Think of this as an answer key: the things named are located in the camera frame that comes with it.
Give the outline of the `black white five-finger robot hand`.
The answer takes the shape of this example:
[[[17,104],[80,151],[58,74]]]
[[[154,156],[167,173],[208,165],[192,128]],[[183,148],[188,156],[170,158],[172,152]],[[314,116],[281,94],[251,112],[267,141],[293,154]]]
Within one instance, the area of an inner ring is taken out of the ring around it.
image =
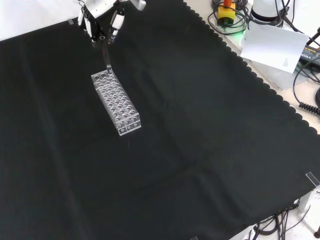
[[[83,30],[93,43],[106,39],[112,44],[125,20],[125,11],[119,8],[119,0],[79,0],[80,12],[77,18],[78,27]],[[111,16],[108,30],[98,21],[98,18]]]

